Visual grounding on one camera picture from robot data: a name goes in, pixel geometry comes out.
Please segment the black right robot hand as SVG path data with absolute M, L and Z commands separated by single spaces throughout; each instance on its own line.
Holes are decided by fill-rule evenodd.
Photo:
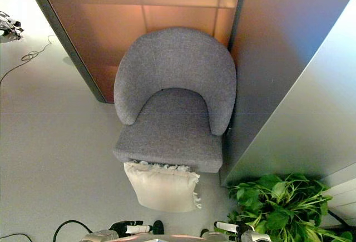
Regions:
M 214 222 L 214 227 L 227 231 L 229 234 L 234 233 L 237 235 L 237 241 L 253 241 L 252 233 L 254 228 L 248 224 L 229 224 L 221 221 Z

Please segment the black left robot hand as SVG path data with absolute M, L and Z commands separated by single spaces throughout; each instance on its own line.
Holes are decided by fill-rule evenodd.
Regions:
M 113 223 L 110 230 L 115 231 L 119 237 L 125 237 L 138 233 L 149 233 L 153 226 L 143 225 L 143 221 L 119 221 Z

